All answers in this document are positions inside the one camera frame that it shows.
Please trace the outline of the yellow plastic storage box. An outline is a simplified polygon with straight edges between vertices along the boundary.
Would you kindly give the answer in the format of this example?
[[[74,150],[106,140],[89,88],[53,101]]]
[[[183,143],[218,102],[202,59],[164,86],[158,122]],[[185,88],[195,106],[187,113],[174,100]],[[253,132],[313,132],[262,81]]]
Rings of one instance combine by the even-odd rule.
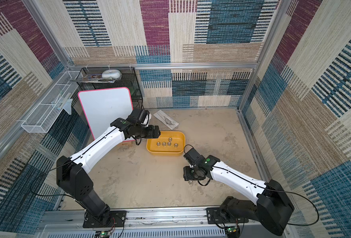
[[[171,146],[162,146],[163,142],[168,143],[168,138],[171,137]],[[180,156],[184,152],[186,145],[185,134],[180,131],[161,131],[161,135],[156,139],[148,139],[146,149],[155,156]]]

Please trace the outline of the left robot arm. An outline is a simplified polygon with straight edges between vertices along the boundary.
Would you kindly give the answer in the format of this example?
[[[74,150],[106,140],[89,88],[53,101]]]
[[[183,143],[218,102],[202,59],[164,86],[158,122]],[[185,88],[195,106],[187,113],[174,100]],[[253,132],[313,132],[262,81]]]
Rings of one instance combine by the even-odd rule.
[[[128,138],[155,139],[159,126],[118,118],[87,147],[70,157],[62,156],[56,162],[56,183],[86,209],[86,217],[99,227],[111,224],[110,207],[97,195],[88,173],[114,147]]]

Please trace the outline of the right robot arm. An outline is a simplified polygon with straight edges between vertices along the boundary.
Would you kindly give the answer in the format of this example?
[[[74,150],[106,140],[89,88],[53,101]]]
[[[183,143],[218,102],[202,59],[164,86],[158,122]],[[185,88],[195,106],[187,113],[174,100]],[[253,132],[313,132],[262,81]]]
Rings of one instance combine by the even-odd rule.
[[[266,230],[281,236],[294,212],[286,191],[275,180],[265,182],[249,177],[225,164],[214,156],[204,156],[195,151],[186,153],[189,166],[184,167],[184,180],[206,178],[228,185],[244,195],[246,200],[227,197],[220,206],[224,221],[246,218],[258,221]]]

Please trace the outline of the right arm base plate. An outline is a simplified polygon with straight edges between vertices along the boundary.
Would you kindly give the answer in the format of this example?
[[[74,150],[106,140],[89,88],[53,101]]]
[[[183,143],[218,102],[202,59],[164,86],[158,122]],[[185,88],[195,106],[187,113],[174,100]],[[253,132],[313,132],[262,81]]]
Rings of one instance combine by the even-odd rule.
[[[248,223],[247,218],[234,218],[228,213],[221,212],[219,207],[208,207],[206,208],[206,215],[208,224],[220,225],[220,224],[236,224],[236,223]]]

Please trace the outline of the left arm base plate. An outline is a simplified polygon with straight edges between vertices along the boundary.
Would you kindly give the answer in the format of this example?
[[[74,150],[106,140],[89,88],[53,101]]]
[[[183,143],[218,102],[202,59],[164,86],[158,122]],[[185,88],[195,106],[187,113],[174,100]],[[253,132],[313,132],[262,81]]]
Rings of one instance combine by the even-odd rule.
[[[97,217],[86,211],[83,228],[122,228],[125,224],[126,213],[125,210],[110,210]]]

